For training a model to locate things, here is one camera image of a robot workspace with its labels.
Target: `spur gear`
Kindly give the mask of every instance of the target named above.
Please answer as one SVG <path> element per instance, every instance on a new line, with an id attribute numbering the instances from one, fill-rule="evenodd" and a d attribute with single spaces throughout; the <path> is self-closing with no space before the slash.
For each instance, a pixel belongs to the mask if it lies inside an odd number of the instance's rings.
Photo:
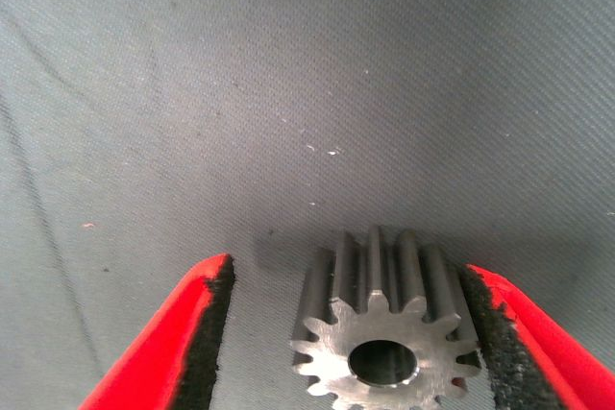
<path id="1" fill-rule="evenodd" d="M 294 370 L 335 410 L 436 409 L 480 371 L 478 337 L 456 271 L 413 232 L 387 246 L 345 233 L 307 272 L 293 332 Z"/>

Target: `gray cloth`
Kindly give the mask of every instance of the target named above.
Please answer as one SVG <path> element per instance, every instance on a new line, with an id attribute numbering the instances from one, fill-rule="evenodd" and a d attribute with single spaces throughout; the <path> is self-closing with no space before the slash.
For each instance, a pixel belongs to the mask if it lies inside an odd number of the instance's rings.
<path id="1" fill-rule="evenodd" d="M 224 251 L 212 407 L 327 408 L 287 339 L 316 246 L 370 224 L 504 274 L 615 369 L 614 4 L 0 0 L 0 408 L 76 408 Z"/>

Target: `gray fabric backdrop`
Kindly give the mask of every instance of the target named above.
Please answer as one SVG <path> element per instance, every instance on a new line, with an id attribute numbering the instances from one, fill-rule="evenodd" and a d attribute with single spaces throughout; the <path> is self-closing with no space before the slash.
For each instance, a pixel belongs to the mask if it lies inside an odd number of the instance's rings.
<path id="1" fill-rule="evenodd" d="M 614 369 L 614 7 L 0 0 L 0 408 L 75 408 L 223 251 L 213 408 L 328 408 L 289 370 L 303 271 L 372 223 L 505 274 Z"/>

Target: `red plastic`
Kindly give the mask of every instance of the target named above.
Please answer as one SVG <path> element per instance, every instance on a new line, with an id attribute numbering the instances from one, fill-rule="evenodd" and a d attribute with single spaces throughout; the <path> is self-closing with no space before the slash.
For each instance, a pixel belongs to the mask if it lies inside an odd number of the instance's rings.
<path id="1" fill-rule="evenodd" d="M 168 407 L 182 375 L 190 340 L 212 299 L 205 281 L 218 275 L 228 257 L 213 256 L 188 271 L 80 410 Z"/>
<path id="2" fill-rule="evenodd" d="M 568 408 L 615 408 L 614 374 L 506 278 L 478 266 L 469 268 L 480 274 L 491 290 L 493 307 L 504 305 L 519 339 Z"/>

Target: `center hole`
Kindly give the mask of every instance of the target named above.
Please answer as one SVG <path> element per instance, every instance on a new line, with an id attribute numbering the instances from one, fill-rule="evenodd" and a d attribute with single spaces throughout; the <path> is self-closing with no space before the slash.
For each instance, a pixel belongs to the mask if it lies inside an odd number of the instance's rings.
<path id="1" fill-rule="evenodd" d="M 348 364 L 360 381 L 372 386 L 391 386 L 414 375 L 416 356 L 399 343 L 376 340 L 354 348 Z"/>

